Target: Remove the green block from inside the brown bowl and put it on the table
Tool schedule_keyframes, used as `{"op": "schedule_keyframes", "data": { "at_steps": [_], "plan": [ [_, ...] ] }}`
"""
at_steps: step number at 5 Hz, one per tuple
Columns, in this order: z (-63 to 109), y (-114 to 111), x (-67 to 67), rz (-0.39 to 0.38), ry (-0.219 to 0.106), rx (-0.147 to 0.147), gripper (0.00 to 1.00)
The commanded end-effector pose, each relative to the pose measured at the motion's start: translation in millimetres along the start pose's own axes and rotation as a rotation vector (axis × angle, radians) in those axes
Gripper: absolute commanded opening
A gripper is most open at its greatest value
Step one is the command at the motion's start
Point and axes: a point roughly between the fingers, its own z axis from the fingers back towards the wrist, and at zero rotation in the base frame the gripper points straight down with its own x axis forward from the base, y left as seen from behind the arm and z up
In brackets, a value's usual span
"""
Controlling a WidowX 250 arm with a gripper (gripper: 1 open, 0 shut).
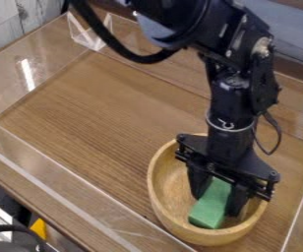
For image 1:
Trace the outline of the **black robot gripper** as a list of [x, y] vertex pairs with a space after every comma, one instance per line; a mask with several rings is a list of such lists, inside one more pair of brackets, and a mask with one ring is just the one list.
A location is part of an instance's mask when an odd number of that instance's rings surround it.
[[255, 151], [257, 124], [225, 129], [209, 126], [207, 135], [180, 134], [176, 159], [188, 167], [189, 189], [199, 200], [213, 178], [232, 186], [227, 215], [236, 217], [251, 198], [271, 201], [279, 172]]

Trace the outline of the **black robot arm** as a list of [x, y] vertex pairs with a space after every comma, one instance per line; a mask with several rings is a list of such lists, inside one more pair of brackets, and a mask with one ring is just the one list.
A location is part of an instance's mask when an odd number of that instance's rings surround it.
[[73, 7], [118, 55], [140, 64], [166, 60], [193, 49], [204, 62], [211, 89], [208, 133], [177, 136], [176, 157], [187, 164], [196, 198], [215, 178], [231, 184], [227, 214], [237, 216], [253, 197], [269, 200], [277, 171], [255, 148], [259, 119], [271, 120], [280, 85], [273, 75], [273, 35], [261, 18], [236, 0], [114, 0], [136, 13], [148, 39], [161, 47], [150, 55], [132, 52], [104, 25], [89, 0]]

